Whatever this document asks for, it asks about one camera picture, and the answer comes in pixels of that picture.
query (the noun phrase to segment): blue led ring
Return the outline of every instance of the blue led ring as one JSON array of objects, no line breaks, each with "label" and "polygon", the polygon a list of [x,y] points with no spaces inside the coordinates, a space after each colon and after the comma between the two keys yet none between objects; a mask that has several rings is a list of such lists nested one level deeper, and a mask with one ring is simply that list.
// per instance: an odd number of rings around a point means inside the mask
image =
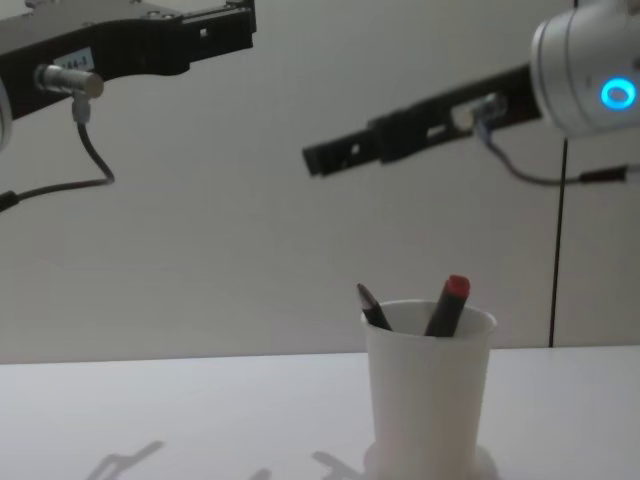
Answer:
[{"label": "blue led ring", "polygon": [[[622,98],[611,96],[615,92],[622,93]],[[626,110],[636,100],[636,87],[626,78],[612,78],[602,87],[600,99],[612,110]]]}]

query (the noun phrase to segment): cable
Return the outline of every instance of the cable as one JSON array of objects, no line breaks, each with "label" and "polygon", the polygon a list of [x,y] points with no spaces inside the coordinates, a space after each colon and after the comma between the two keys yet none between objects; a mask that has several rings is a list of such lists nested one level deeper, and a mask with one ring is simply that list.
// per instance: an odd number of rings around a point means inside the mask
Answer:
[{"label": "cable", "polygon": [[[484,146],[487,147],[487,149],[491,153],[493,153],[493,155],[498,160],[500,160],[500,162],[507,168],[509,173],[514,177],[522,180],[523,182],[531,183],[533,185],[538,185],[541,187],[559,187],[560,185],[562,185],[562,179],[555,180],[551,178],[537,177],[518,169],[518,167],[513,164],[509,156],[500,147],[493,143],[493,140],[491,139],[491,132],[484,122],[476,121],[474,131],[478,138],[482,140]],[[567,177],[564,181],[565,185],[576,185],[578,183],[581,183],[580,177]]]},{"label": "cable", "polygon": [[513,164],[509,156],[493,142],[491,139],[491,131],[486,126],[485,122],[479,120],[477,117],[474,124],[474,132],[482,141],[484,146],[487,147],[487,149],[506,167],[509,173],[525,183],[541,187],[560,187],[563,184],[571,186],[589,183],[640,181],[640,165],[619,165],[599,170],[589,170],[576,177],[568,177],[564,180],[530,175],[523,172]]},{"label": "cable", "polygon": [[77,127],[82,146],[89,154],[91,160],[93,160],[93,163],[95,163],[100,171],[104,174],[104,178],[49,185],[47,187],[35,188],[33,190],[27,190],[26,192],[18,194],[13,191],[8,191],[0,194],[0,212],[14,207],[23,200],[28,200],[30,198],[40,197],[42,195],[48,195],[50,193],[64,192],[68,190],[101,187],[105,185],[111,185],[115,182],[115,176],[109,168],[109,165],[107,165],[107,163],[102,159],[100,154],[93,146],[93,143],[91,143],[91,139],[89,138],[89,134],[87,133],[87,126],[83,123],[78,123]]},{"label": "cable", "polygon": [[18,194],[18,201],[21,202],[29,198],[48,195],[50,193],[64,192],[68,190],[79,190],[82,188],[101,187],[104,185],[111,185],[113,184],[113,182],[115,182],[115,176],[113,175],[113,172],[91,143],[91,139],[89,138],[89,134],[87,133],[87,126],[78,124],[78,134],[80,135],[82,146],[89,154],[89,157],[91,157],[91,160],[93,160],[93,163],[95,163],[100,171],[104,174],[105,178],[96,180],[85,180],[81,182],[60,183],[57,185],[50,185],[48,187],[28,190],[26,192]]}]

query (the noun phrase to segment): white cup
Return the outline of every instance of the white cup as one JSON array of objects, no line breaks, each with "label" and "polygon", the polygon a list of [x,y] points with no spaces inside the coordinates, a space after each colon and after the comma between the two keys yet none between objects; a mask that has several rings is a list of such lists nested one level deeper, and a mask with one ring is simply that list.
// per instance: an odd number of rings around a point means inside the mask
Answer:
[{"label": "white cup", "polygon": [[467,480],[496,320],[465,308],[453,338],[425,337],[435,302],[382,305],[366,330],[379,480]]}]

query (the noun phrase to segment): white table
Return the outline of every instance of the white table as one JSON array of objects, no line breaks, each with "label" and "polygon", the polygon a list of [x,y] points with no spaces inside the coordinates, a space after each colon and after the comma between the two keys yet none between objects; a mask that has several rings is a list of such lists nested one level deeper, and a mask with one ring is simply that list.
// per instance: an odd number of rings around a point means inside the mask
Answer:
[{"label": "white table", "polygon": [[[2,480],[367,478],[364,354],[4,366],[0,385]],[[494,351],[480,430],[502,480],[639,478],[640,347]],[[126,469],[98,475],[110,454]]]}]

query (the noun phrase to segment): white label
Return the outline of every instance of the white label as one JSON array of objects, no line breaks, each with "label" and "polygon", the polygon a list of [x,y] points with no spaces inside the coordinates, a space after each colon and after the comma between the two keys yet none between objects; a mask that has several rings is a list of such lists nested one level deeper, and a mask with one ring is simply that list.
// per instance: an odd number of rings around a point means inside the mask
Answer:
[{"label": "white label", "polygon": [[85,72],[95,68],[93,55],[89,47],[70,53],[64,57],[56,58],[53,64],[58,67],[68,68],[70,70],[84,70]]}]

